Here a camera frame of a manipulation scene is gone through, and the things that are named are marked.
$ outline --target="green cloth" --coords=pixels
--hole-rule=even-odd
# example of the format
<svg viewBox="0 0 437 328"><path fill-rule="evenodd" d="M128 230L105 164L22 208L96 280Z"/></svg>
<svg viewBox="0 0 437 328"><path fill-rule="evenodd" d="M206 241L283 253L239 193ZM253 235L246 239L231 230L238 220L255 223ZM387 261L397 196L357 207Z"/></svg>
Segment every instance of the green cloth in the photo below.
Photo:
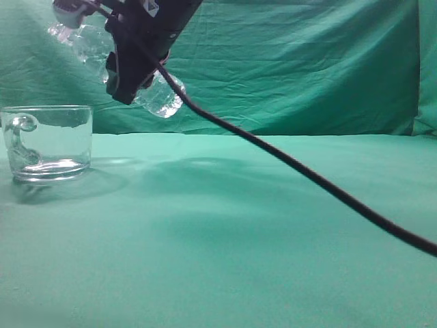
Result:
<svg viewBox="0 0 437 328"><path fill-rule="evenodd" d="M92 105L97 133L223 133L187 108L160 120L112 101L46 33L51 0L1 0L0 20L0 107ZM418 25L416 0L205 0L168 68L197 103L258 134L410 134Z"/></svg>
<svg viewBox="0 0 437 328"><path fill-rule="evenodd" d="M421 84L415 134L437 134L437 3L419 0Z"/></svg>
<svg viewBox="0 0 437 328"><path fill-rule="evenodd" d="M437 241L435 139L267 140ZM0 146L0 327L436 326L435 258L237 137L95 135L92 167L17 185Z"/></svg>

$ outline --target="plastic water bottle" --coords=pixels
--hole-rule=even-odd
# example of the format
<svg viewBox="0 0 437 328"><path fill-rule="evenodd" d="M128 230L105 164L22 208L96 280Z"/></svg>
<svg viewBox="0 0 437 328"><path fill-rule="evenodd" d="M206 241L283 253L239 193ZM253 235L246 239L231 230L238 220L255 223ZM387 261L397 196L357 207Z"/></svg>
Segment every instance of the plastic water bottle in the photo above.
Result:
<svg viewBox="0 0 437 328"><path fill-rule="evenodd" d="M94 25L82 25L79 29L72 30L59 23L52 25L48 32L60 43L71 47L78 60L85 64L102 83L108 81L105 66L107 57L113 50L111 34ZM171 77L185 92L183 82L173 75ZM147 89L139 90L134 102L161 118L173 116L183 105L180 97L174 94L158 71L154 74L152 85Z"/></svg>

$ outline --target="black cable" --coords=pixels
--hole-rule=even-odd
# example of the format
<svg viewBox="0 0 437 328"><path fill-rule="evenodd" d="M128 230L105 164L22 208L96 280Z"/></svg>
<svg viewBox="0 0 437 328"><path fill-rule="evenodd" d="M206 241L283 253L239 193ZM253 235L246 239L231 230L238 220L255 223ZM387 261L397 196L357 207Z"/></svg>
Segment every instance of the black cable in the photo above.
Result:
<svg viewBox="0 0 437 328"><path fill-rule="evenodd" d="M113 23L118 24L124 31L128 34L129 32L127 28L125 28L124 24L119 22L118 19L108 12L99 8L98 6L87 2L86 0L81 0L82 2L94 6L96 11L106 17L108 20L113 21ZM364 218L377 225L379 228L383 229L385 232L388 232L392 236L398 238L399 240L428 253L431 256L437 257L437 244L420 237L408 230L399 227L393 222L389 221L379 213L375 212L349 193L345 192L343 189L337 187L332 182L325 179L323 176L318 173L312 171L296 159L292 158L290 155L282 152L276 147L270 145L269 143L261 140L260 138L252 135L249 132L246 132L237 126L234 126L215 115L204 111L202 108L197 106L192 100L179 88L176 82L171 78L170 74L164 68L164 66L159 62L157 58L155 58L154 54L151 53L141 40L134 36L129 36L131 40L137 45L137 47L141 50L141 52L150 60L158 69L159 73L164 77L165 81L170 85L171 89L182 99L184 104L188 106L192 111L194 111L197 115L211 121L212 123L232 132L235 135L240 136L241 138L251 142L252 144L258 146L262 150L268 152L273 155L280 161L294 168L297 172L301 173L303 176L307 177L309 180L313 181L315 184L323 188L325 191L329 192L331 195L336 197L339 201L343 202L345 205L349 206L351 209L355 210L357 213L361 214Z"/></svg>

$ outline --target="table surface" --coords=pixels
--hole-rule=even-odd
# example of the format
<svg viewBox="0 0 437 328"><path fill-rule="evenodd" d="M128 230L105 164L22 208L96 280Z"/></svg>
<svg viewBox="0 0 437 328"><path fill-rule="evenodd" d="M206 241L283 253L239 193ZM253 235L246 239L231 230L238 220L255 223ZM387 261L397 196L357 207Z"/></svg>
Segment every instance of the table surface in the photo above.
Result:
<svg viewBox="0 0 437 328"><path fill-rule="evenodd" d="M267 140L437 241L436 140ZM95 135L93 152L80 180L33 187L0 146L1 327L437 327L435 259L245 141Z"/></svg>

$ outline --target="glass mug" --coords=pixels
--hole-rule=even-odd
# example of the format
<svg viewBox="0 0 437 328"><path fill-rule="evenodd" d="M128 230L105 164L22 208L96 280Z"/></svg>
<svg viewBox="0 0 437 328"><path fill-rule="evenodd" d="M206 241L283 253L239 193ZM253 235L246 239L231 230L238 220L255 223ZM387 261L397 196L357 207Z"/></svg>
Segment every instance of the glass mug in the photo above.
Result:
<svg viewBox="0 0 437 328"><path fill-rule="evenodd" d="M16 179L65 180L90 166L90 107L5 107L0 110L0 118L10 168Z"/></svg>

